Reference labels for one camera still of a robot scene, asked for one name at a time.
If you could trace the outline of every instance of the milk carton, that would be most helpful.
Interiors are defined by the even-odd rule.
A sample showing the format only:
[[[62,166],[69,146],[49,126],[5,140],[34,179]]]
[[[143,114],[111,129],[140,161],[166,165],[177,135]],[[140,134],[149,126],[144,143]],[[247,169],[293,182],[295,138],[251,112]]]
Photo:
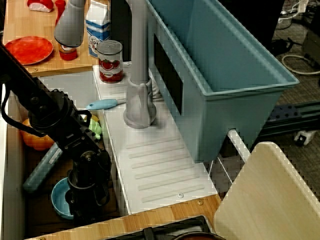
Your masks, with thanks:
[[[108,5],[91,0],[88,13],[85,17],[88,35],[89,53],[98,57],[96,50],[98,43],[110,37],[110,12]]]

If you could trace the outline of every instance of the soup can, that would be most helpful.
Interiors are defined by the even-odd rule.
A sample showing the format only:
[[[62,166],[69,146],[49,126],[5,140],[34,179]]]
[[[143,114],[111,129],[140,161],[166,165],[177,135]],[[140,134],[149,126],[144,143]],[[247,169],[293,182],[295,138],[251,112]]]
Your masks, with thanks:
[[[113,84],[124,78],[122,49],[122,44],[114,40],[105,40],[96,46],[99,59],[99,75],[103,82]]]

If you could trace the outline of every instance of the gray faucet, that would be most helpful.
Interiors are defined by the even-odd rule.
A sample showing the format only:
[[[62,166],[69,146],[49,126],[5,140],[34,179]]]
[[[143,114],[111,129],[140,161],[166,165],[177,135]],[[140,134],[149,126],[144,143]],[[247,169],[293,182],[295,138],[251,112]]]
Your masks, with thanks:
[[[148,9],[145,0],[126,0],[132,12],[131,78],[128,80],[125,123],[135,129],[144,129],[155,120],[157,109],[153,104],[152,80],[148,67]],[[60,44],[77,48],[84,38],[86,0],[69,0],[59,19],[54,37]]]

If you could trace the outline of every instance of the green toy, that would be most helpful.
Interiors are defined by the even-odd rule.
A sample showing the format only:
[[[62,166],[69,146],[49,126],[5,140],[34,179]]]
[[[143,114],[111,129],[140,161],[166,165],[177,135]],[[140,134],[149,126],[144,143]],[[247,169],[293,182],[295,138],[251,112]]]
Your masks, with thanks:
[[[98,122],[95,120],[90,119],[90,125],[89,129],[95,133],[95,138],[100,140],[101,139],[101,133],[102,133],[102,128]]]

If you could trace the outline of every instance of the white shelf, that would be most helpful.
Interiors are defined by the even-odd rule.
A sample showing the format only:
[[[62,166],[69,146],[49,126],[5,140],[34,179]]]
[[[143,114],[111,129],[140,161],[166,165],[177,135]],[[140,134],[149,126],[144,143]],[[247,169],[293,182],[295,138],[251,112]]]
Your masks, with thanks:
[[[94,66],[93,72],[100,99],[125,98],[129,66],[124,68],[124,79],[115,84],[100,80],[99,66]],[[217,193],[204,165],[193,162],[165,102],[154,104],[156,120],[145,129],[125,124],[125,104],[104,110],[129,214]]]

